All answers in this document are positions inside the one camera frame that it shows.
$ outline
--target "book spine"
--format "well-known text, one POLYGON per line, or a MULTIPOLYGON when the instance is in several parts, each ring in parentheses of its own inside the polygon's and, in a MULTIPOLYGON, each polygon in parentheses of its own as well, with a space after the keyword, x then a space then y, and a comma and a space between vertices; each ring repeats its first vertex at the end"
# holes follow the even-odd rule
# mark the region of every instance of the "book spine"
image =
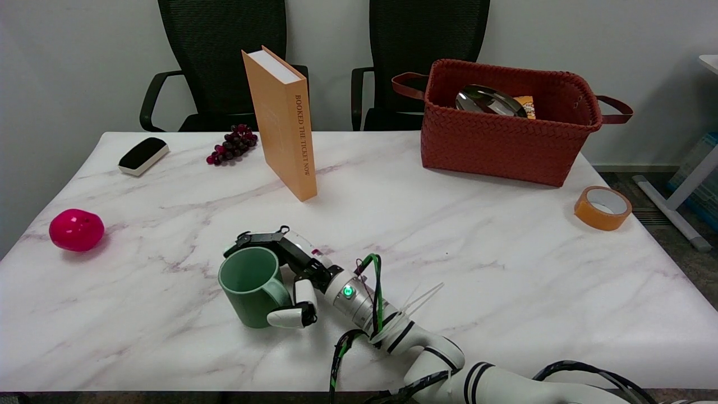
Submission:
POLYGON ((289 118, 292 133, 296 137, 295 156, 297 159, 299 200, 305 201, 317 195, 317 176, 314 169, 314 147, 312 146, 312 123, 309 115, 309 94, 307 80, 286 86, 289 101, 289 118))

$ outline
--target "brown leather handle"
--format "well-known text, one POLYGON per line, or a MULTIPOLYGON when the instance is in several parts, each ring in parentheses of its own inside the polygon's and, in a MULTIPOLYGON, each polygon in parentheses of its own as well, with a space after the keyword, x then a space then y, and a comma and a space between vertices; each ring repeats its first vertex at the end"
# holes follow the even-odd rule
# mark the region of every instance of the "brown leather handle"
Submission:
POLYGON ((614 124, 614 125, 620 125, 628 122, 628 119, 631 119, 633 116, 633 108, 628 106, 623 101, 618 101, 616 98, 606 97, 606 96, 596 96, 596 99, 598 101, 601 101, 607 105, 612 106, 613 108, 617 109, 621 115, 604 115, 603 116, 603 123, 604 124, 614 124))
POLYGON ((396 75, 391 79, 391 87, 397 94, 402 96, 413 98, 415 100, 424 100, 424 92, 415 88, 405 86, 404 82, 411 80, 412 78, 425 78, 428 77, 425 74, 418 74, 412 72, 402 73, 396 75))

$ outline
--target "orange tape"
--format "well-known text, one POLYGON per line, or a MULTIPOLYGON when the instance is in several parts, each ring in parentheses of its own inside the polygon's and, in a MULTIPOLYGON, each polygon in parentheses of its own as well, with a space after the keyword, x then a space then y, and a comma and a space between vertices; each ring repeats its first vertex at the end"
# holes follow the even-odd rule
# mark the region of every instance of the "orange tape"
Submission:
POLYGON ((585 224, 607 231, 618 229, 632 210, 625 196, 613 189, 595 186, 584 189, 574 206, 574 214, 585 224))

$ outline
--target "black and white eraser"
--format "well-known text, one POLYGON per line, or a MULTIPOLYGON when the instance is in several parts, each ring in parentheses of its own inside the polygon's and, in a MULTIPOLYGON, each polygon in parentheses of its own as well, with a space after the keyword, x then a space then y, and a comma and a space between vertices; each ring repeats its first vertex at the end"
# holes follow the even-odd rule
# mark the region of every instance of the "black and white eraser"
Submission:
POLYGON ((121 172, 139 177, 168 152, 164 140, 148 137, 122 156, 118 166, 121 172))

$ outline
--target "gray carpet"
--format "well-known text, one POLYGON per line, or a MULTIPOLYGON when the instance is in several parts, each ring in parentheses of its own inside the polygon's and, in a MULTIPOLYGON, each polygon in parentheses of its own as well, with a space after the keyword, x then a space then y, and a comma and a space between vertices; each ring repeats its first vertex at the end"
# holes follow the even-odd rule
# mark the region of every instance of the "gray carpet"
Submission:
MULTIPOLYGON (((633 183, 637 173, 602 173, 608 185, 626 195, 635 208, 655 208, 651 201, 633 183)), ((665 184, 671 174, 644 174, 656 189, 668 194, 665 184)), ((684 218, 716 248, 708 254, 697 252, 675 227, 670 224, 649 225, 646 229, 686 273, 698 290, 718 309, 718 234, 701 222, 696 214, 680 208, 684 218)), ((677 400, 718 401, 718 390, 656 389, 648 391, 658 402, 677 400)), ((340 393, 337 404, 360 404, 371 394, 340 393)), ((322 404, 326 394, 306 393, 231 393, 223 404, 322 404)), ((122 393, 42 393, 32 395, 33 404, 217 404, 220 394, 213 392, 122 392, 122 393)))

